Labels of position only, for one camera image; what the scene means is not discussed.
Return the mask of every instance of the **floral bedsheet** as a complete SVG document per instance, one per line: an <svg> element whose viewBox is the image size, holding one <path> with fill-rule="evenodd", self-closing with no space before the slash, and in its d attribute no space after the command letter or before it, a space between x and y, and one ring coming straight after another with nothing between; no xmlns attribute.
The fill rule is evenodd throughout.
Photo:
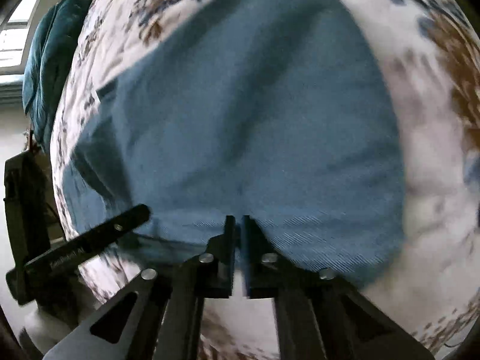
<svg viewBox="0 0 480 360"><path fill-rule="evenodd" d="M62 171L83 126L98 110L95 91L208 1L93 0L50 144L55 198L69 239L77 233L62 194ZM364 294L441 357L443 344L480 310L480 41L454 0L341 1L369 42L390 90L406 171L405 246ZM139 270L114 251L80 268L103 302ZM275 330L263 333L272 325L271 304L251 304L207 303L200 358L215 351L245 359L278 357ZM245 322L248 316L253 324ZM250 335L236 326L250 329ZM255 332L261 341L251 339Z"/></svg>

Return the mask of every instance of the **blue cloth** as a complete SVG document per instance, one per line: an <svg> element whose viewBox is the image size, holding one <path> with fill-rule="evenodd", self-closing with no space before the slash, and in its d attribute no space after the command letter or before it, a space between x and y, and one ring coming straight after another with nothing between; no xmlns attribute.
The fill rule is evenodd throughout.
<svg viewBox="0 0 480 360"><path fill-rule="evenodd" d="M50 150L55 114L92 0L61 0L40 20L25 66L22 102L35 139Z"/></svg>
<svg viewBox="0 0 480 360"><path fill-rule="evenodd" d="M199 253L225 215L359 286L402 242L396 118L339 0L213 0L98 96L63 192L80 233L147 204L119 243L144 266Z"/></svg>

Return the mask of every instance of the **window frame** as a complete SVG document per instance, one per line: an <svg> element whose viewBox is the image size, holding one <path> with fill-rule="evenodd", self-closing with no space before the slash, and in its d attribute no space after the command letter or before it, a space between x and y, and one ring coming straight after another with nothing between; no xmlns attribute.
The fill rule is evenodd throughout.
<svg viewBox="0 0 480 360"><path fill-rule="evenodd" d="M7 23L4 25L3 29L2 29L2 32L3 31L8 31L8 30L29 30L30 28L30 21L32 20L32 17L35 13L35 10L37 9L37 6L38 6L38 2L40 0L35 0L35 3L33 5L33 8L32 10L30 11L30 14L29 14L29 17L28 17L28 20L8 20ZM19 73L19 69L22 65L22 61L23 61L23 56L24 56L24 53L26 51L26 43L27 43L27 39L28 39L28 32L27 32L27 37L25 38L25 43L23 44L23 48L22 49L4 49L4 50L0 50L0 52L4 51L4 52L21 52L20 54L20 61L18 64L15 64L13 66L0 66L0 76L1 75L9 75L9 74L17 74Z"/></svg>

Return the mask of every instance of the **window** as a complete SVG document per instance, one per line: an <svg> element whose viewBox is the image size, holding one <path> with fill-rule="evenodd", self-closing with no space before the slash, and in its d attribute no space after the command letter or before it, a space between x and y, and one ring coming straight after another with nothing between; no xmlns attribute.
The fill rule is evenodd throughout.
<svg viewBox="0 0 480 360"><path fill-rule="evenodd" d="M28 20L37 0L22 0L0 32L0 68L17 66L22 61L28 35Z"/></svg>

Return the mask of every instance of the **blue towel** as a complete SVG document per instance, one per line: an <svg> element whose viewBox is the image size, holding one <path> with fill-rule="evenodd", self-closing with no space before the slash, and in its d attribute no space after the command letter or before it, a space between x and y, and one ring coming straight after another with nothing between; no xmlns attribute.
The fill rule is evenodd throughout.
<svg viewBox="0 0 480 360"><path fill-rule="evenodd" d="M80 233L147 204L119 243L141 265L201 252L225 215L360 287L398 251L397 122L339 0L213 0L98 96L64 196Z"/></svg>

